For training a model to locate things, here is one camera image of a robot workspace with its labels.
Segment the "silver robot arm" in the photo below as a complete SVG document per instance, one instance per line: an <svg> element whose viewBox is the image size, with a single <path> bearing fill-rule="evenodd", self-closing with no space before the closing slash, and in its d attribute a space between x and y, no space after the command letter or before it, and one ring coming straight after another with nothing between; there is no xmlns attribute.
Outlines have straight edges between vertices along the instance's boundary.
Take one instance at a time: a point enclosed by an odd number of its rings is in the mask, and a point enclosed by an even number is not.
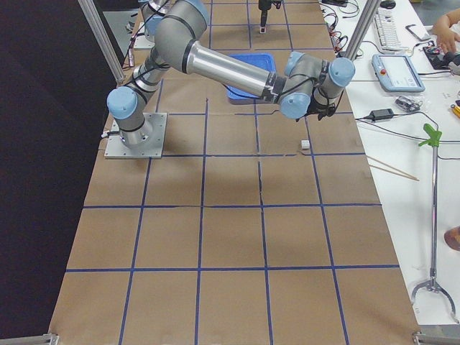
<svg viewBox="0 0 460 345"><path fill-rule="evenodd" d="M292 52L285 74L279 75L208 49L199 42L209 24L201 1L176 1L173 5L148 1L141 12L144 34L154 45L130 80L107 97L119 141L127 149L155 147L160 141L155 135L159 125L153 124L144 108L170 68L202 75L277 104L283 115L295 120L310 114L319 118L334 115L334 101L355 74L353 62L345 57L329 62Z"/></svg>
<svg viewBox="0 0 460 345"><path fill-rule="evenodd" d="M168 13L173 1L139 1L140 11L143 22L139 24L139 28L132 30L132 38L130 39L129 49L135 48L137 40L144 40L137 49L147 49L153 46L154 34L160 20ZM274 6L280 9L282 1L258 1L258 9L261 11L259 32L264 34L267 29L267 17L269 10Z"/></svg>

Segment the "person hand at desk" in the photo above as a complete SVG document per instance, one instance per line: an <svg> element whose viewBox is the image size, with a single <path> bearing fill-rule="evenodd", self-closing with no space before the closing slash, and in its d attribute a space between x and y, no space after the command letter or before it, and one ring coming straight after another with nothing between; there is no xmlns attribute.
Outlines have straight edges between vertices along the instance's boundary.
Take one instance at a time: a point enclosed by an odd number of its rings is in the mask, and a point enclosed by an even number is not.
<svg viewBox="0 0 460 345"><path fill-rule="evenodd" d="M459 9L443 14L433 25L433 33L436 36L436 44L444 53L456 52L456 43L459 42L459 33L455 33L451 27L459 23Z"/></svg>

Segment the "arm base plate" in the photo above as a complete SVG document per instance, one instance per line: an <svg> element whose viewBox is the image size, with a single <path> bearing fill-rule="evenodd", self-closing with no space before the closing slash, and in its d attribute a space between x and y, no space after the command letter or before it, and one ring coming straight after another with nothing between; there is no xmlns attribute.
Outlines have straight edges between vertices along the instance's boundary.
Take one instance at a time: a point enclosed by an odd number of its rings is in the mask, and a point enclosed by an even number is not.
<svg viewBox="0 0 460 345"><path fill-rule="evenodd" d="M119 129L113 120L105 149L107 159L161 159L167 128L167 113L143 113L143 126L135 132Z"/></svg>
<svg viewBox="0 0 460 345"><path fill-rule="evenodd" d="M149 41L144 35L137 36L134 41L135 50L150 50L154 47L155 43Z"/></svg>

